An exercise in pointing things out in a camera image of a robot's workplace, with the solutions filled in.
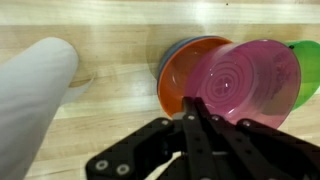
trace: pink bowl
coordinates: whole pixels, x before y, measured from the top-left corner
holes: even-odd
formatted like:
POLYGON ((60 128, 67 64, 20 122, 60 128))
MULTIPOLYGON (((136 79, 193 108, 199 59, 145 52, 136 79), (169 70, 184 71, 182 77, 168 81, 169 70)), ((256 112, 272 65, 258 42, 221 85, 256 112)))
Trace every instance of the pink bowl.
POLYGON ((278 128, 295 103, 300 79, 295 55, 280 42, 226 44, 197 63, 185 96, 201 97, 210 113, 233 124, 249 118, 278 128))

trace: green bowl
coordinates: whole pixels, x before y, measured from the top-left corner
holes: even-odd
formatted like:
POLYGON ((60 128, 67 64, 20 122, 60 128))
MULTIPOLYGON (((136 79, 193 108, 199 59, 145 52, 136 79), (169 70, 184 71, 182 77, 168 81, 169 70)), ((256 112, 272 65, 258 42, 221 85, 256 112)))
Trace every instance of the green bowl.
POLYGON ((285 43, 296 55, 301 69, 301 86, 292 110, 307 102, 320 85, 320 45, 314 41, 285 43))

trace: orange bowl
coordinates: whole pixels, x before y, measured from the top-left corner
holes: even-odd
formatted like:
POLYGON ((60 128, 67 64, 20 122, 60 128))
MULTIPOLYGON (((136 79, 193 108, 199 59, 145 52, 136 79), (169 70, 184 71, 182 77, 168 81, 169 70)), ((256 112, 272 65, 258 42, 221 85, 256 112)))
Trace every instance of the orange bowl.
POLYGON ((193 39, 177 49, 169 59, 163 59, 167 62, 165 62, 158 78, 158 97, 163 110, 169 116, 183 111, 182 98, 186 82, 201 57, 214 48, 232 43, 230 40, 218 36, 193 39))

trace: wood grain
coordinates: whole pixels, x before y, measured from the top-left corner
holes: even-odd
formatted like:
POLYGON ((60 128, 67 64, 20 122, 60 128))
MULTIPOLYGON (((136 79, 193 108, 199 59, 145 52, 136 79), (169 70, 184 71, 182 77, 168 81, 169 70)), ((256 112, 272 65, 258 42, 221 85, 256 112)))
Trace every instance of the wood grain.
MULTIPOLYGON (((166 116, 155 76, 175 42, 198 35, 319 42, 318 17, 317 0, 1 0, 0 63, 54 36, 79 54, 72 85, 96 74, 83 96, 58 110, 26 179, 85 179, 90 157, 166 116)), ((319 105, 316 95, 280 129, 320 145, 319 105)))

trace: wooden table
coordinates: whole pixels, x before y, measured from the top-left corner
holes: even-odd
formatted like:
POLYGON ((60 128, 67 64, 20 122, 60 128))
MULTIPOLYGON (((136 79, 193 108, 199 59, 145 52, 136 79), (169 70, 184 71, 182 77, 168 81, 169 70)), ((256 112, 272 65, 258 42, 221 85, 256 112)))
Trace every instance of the wooden table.
MULTIPOLYGON (((1 63, 55 36, 79 53, 72 85, 97 74, 83 96, 59 109, 26 179, 85 179, 90 157, 166 116, 152 74, 178 40, 320 41, 319 17, 317 0, 0 0, 1 63)), ((280 129, 320 145, 319 105, 315 95, 280 129)))

